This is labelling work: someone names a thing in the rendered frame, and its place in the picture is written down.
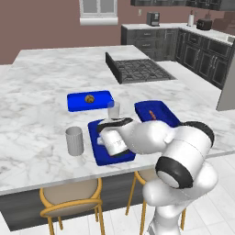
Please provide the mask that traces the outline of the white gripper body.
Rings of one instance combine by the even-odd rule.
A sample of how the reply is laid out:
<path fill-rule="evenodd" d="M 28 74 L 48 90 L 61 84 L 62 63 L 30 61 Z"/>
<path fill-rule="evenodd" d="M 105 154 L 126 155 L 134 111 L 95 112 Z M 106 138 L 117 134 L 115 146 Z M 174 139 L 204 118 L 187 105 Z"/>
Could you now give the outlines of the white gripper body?
<path fill-rule="evenodd" d="M 116 130 L 102 130 L 99 133 L 100 141 L 106 147 L 110 156 L 116 156 L 121 152 L 127 151 L 128 146 Z"/>

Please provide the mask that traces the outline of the empty blue tray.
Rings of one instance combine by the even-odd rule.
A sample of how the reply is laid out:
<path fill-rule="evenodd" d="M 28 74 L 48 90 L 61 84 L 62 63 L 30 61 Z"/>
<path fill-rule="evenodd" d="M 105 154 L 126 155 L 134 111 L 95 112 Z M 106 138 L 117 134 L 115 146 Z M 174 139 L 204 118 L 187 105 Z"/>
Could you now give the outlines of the empty blue tray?
<path fill-rule="evenodd" d="M 95 161 L 98 166 L 110 165 L 114 163 L 120 162 L 131 162 L 135 159 L 136 154 L 132 151 L 128 151 L 126 154 L 122 154 L 118 157 L 111 157 L 104 145 L 97 144 L 97 138 L 99 134 L 96 130 L 100 119 L 89 122 L 88 123 L 88 130 L 90 135 L 90 140 L 93 148 L 93 154 L 95 156 Z"/>

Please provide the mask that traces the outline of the blue tray with brown pastry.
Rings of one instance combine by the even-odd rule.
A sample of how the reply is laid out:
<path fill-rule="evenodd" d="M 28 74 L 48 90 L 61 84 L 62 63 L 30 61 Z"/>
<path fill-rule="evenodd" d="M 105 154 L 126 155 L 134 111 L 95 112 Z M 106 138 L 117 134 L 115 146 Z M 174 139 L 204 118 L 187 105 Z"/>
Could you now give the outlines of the blue tray with brown pastry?
<path fill-rule="evenodd" d="M 92 95 L 93 103 L 86 103 L 85 97 Z M 107 108 L 107 104 L 114 101 L 108 90 L 72 93 L 67 95 L 67 105 L 70 112 Z"/>

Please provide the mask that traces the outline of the blue tray with orange food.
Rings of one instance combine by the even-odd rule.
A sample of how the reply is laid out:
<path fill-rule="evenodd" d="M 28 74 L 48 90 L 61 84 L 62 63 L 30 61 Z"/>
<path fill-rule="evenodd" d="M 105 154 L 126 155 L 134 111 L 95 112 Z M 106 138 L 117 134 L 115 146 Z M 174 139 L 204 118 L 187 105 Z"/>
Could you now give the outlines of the blue tray with orange food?
<path fill-rule="evenodd" d="M 163 101 L 147 100 L 134 104 L 135 111 L 142 122 L 152 120 L 150 111 L 156 117 L 157 120 L 163 121 L 170 127 L 178 127 L 181 122 L 174 115 L 174 113 L 168 108 Z"/>

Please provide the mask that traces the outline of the grey fridge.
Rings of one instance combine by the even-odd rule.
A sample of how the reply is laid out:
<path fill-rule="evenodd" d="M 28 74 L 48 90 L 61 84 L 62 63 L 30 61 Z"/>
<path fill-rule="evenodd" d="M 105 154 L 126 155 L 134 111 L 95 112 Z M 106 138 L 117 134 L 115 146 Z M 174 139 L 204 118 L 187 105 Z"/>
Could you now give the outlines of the grey fridge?
<path fill-rule="evenodd" d="M 232 109 L 235 109 L 235 41 L 231 48 L 226 81 L 217 104 L 217 111 Z"/>

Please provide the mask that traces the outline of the clear drinking glass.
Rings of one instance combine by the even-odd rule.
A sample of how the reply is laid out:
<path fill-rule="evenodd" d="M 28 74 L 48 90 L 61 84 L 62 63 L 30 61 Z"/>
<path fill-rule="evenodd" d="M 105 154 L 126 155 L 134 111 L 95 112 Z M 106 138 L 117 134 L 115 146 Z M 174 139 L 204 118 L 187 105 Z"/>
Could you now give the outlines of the clear drinking glass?
<path fill-rule="evenodd" d="M 107 104 L 107 113 L 109 118 L 119 118 L 120 103 L 111 101 Z"/>

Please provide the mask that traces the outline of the grey ribbed cup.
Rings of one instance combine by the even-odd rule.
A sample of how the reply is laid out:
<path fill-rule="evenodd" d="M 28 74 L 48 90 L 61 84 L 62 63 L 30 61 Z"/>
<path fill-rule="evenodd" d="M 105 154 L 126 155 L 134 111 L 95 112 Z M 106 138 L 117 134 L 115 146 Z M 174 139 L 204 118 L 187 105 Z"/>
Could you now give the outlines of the grey ribbed cup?
<path fill-rule="evenodd" d="M 65 130 L 67 149 L 70 155 L 79 156 L 84 152 L 83 132 L 80 127 L 69 127 Z"/>

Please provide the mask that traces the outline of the yellow-framed stool with beige seat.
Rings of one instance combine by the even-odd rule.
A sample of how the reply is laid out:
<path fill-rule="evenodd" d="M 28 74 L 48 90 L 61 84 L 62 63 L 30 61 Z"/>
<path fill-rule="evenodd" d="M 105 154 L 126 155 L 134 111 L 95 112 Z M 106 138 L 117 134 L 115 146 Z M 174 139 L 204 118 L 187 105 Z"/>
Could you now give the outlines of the yellow-framed stool with beige seat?
<path fill-rule="evenodd" d="M 134 172 L 134 178 L 129 194 L 129 201 L 126 208 L 126 215 L 129 213 L 130 203 L 134 193 L 136 181 L 145 185 L 150 180 L 157 178 L 153 169 L 141 170 Z M 154 216 L 146 232 L 143 232 L 146 214 L 146 200 L 142 202 L 140 235 L 181 235 L 181 230 L 185 227 L 185 208 L 186 205 L 169 205 L 156 207 Z"/>
<path fill-rule="evenodd" d="M 52 219 L 57 218 L 63 229 L 62 217 L 95 211 L 95 221 L 100 224 L 101 235 L 105 234 L 101 199 L 103 182 L 101 178 L 65 185 L 44 187 L 39 190 L 39 198 L 44 205 L 40 216 L 46 218 L 50 235 L 54 234 Z"/>

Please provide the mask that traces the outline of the dark grey island base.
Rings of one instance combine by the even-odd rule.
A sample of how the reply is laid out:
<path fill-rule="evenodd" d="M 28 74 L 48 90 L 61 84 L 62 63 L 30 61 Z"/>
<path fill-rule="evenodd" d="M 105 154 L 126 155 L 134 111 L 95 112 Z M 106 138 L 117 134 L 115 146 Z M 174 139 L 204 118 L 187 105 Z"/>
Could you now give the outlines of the dark grey island base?
<path fill-rule="evenodd" d="M 133 177 L 134 173 L 124 173 L 102 178 L 104 212 L 127 206 Z M 0 212 L 11 231 L 47 224 L 39 215 L 43 208 L 38 189 L 0 196 Z"/>

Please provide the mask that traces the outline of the black gas hob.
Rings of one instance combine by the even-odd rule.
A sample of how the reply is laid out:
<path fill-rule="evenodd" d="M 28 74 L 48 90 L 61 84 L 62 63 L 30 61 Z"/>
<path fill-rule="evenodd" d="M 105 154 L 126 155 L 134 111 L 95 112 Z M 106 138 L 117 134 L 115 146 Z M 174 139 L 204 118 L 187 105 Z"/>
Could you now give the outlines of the black gas hob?
<path fill-rule="evenodd" d="M 106 64 L 119 84 L 174 80 L 171 74 L 151 59 L 115 61 L 107 52 Z"/>

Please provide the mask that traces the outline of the dark grey base cupboards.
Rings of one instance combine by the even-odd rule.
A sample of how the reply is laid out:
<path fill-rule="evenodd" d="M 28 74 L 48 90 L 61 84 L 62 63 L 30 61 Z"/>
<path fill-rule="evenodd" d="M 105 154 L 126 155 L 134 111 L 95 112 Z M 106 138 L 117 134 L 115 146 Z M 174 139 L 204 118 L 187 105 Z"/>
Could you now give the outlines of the dark grey base cupboards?
<path fill-rule="evenodd" d="M 134 45 L 156 62 L 176 61 L 222 89 L 231 46 L 180 28 L 121 27 L 121 44 Z"/>

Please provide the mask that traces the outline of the grey coffee machine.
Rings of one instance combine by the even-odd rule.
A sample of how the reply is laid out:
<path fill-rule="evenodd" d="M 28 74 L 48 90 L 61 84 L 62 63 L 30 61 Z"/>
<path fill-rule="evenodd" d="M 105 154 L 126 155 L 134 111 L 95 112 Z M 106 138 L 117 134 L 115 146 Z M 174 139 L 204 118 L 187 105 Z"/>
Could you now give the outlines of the grey coffee machine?
<path fill-rule="evenodd" d="M 160 13 L 159 12 L 148 12 L 147 13 L 147 24 L 152 27 L 160 26 Z"/>

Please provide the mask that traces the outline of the white framed window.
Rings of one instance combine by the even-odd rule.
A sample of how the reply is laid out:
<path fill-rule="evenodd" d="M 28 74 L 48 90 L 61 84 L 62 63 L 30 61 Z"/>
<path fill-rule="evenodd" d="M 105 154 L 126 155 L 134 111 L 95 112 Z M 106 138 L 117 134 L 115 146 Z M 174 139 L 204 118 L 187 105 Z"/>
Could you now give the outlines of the white framed window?
<path fill-rule="evenodd" d="M 118 0 L 79 0 L 81 26 L 116 26 Z"/>

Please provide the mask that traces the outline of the white paper towel roll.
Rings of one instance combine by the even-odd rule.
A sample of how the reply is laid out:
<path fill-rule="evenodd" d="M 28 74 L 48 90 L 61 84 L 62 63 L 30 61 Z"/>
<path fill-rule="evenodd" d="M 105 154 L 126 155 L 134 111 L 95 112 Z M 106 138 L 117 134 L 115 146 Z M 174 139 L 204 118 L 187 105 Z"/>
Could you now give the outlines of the white paper towel roll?
<path fill-rule="evenodd" d="M 187 22 L 187 26 L 188 27 L 192 27 L 194 25 L 194 20 L 195 20 L 195 15 L 193 10 L 191 10 L 189 16 L 188 16 L 188 22 Z"/>

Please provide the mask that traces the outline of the black toaster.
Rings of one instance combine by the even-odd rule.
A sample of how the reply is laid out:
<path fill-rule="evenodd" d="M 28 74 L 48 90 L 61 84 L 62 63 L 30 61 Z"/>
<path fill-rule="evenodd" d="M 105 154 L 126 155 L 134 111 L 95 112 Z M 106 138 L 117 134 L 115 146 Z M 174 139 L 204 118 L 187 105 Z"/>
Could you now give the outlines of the black toaster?
<path fill-rule="evenodd" d="M 196 22 L 196 28 L 199 30 L 211 30 L 212 20 L 207 18 L 200 18 Z"/>

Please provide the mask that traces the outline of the dark grey wall cupboards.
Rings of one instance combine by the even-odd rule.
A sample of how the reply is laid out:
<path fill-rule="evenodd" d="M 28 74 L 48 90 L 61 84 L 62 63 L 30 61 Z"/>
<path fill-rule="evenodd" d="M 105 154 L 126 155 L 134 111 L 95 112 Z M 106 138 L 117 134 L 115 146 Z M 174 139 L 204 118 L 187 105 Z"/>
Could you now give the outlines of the dark grey wall cupboards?
<path fill-rule="evenodd" d="M 190 6 L 216 11 L 235 11 L 235 0 L 130 0 L 132 6 Z"/>

